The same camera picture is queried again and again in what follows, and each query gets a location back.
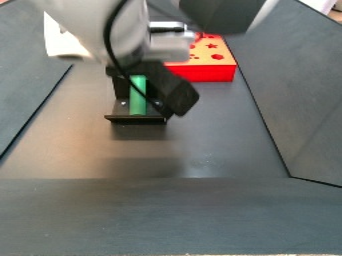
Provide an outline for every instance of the white object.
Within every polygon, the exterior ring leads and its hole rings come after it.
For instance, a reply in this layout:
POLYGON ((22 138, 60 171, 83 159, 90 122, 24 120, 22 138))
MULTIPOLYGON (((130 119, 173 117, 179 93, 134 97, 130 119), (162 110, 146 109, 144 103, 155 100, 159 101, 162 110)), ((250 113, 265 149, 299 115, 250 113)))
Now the white object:
POLYGON ((301 0, 306 5, 309 5, 313 9, 323 13, 325 15, 329 14, 337 0, 301 0))
MULTIPOLYGON (((119 0, 32 0, 44 10, 44 34, 47 53, 51 57, 80 57, 110 65, 103 42, 106 19, 119 0)), ((190 44, 195 40, 191 31, 150 35, 150 27, 182 27, 177 22, 148 21, 144 0, 128 1, 114 24, 111 42, 115 55, 127 65, 144 60, 163 62, 187 61, 190 44)))

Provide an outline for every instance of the red box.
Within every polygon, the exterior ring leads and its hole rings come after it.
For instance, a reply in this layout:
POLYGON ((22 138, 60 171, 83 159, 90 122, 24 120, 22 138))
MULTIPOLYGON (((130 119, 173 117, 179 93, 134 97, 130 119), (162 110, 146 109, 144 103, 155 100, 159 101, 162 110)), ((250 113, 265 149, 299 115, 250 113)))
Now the red box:
POLYGON ((233 82, 238 66, 223 38, 209 34, 198 34, 187 62, 165 64, 190 82, 233 82))

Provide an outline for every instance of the black surface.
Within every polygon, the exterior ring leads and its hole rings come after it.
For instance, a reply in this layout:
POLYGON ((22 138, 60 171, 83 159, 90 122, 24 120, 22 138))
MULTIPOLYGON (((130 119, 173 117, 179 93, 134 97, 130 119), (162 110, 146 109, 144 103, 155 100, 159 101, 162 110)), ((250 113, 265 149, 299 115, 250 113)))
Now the black surface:
POLYGON ((293 179, 7 180, 2 254, 341 254, 341 189, 293 179))
POLYGON ((0 7, 0 156, 70 64, 48 59, 43 12, 28 1, 0 7))
POLYGON ((79 65, 0 163, 0 178, 287 177, 237 74, 197 84, 201 101, 167 126, 114 126, 104 68, 79 65))
POLYGON ((342 185, 342 27, 297 1, 229 38, 293 176, 342 185))
POLYGON ((183 0, 181 9, 206 33, 245 33, 265 0, 183 0))

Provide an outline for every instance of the green block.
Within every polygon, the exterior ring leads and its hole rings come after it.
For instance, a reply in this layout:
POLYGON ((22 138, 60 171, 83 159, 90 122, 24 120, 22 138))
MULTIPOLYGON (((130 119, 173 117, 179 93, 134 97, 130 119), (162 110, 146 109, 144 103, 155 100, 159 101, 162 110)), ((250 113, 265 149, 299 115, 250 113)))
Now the green block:
MULTIPOLYGON (((140 91, 146 94, 146 77, 144 76, 131 76, 131 80, 140 91)), ((131 87, 130 95, 130 115, 144 116, 147 111, 147 102, 144 97, 136 92, 131 87)))

